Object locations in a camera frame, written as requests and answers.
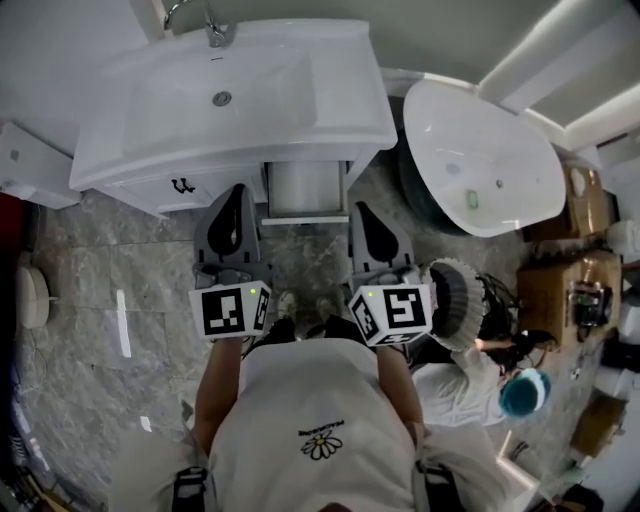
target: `flower logo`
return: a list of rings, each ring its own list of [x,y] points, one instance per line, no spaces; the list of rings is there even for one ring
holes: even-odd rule
[[[332,430],[327,430],[316,434],[309,439],[300,451],[305,455],[310,455],[313,460],[328,459],[342,447],[342,441],[336,437],[331,437]]]

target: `cardboard box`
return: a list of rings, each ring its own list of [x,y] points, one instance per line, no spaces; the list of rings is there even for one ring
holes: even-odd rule
[[[523,304],[520,330],[548,331],[560,344],[578,341],[569,293],[573,282],[600,282],[613,291],[611,316],[607,325],[591,329],[589,337],[602,336],[618,324],[622,270],[620,257],[592,251],[577,258],[518,271],[518,296]]]
[[[585,180],[585,190],[581,197],[575,194],[571,182],[573,170],[579,172]],[[604,231],[609,227],[609,206],[596,171],[580,167],[562,166],[567,201],[562,213],[553,219],[533,224],[528,228],[532,241],[562,240],[565,238],[584,238]]]
[[[584,455],[598,456],[622,423],[626,404],[606,395],[596,397],[582,412],[571,447]]]

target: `white t-shirt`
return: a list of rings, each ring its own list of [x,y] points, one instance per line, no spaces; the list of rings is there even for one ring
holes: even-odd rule
[[[214,510],[414,510],[416,449],[369,349],[344,339],[268,345],[241,368],[238,400],[209,458]],[[508,482],[486,432],[465,428],[427,437],[425,456],[455,472],[467,510],[497,512]],[[177,443],[133,432],[113,465],[110,509],[170,512],[176,474],[206,463],[191,436]]]
[[[424,423],[454,427],[504,419],[500,409],[500,367],[484,352],[453,352],[456,364],[426,364],[413,372]]]
[[[343,339],[261,347],[241,388],[211,449],[225,512],[413,509],[415,447],[370,350]]]

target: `fiducial marker cube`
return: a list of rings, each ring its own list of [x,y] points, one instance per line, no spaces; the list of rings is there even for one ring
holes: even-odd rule
[[[271,288],[263,281],[189,292],[198,335],[208,340],[262,334],[270,298]]]
[[[429,285],[361,286],[349,310],[368,346],[409,343],[431,331]]]

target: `blue cap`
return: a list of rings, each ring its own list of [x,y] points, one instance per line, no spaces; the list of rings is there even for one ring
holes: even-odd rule
[[[549,376],[527,368],[507,382],[500,395],[500,408],[509,418],[524,418],[544,405],[551,393]]]

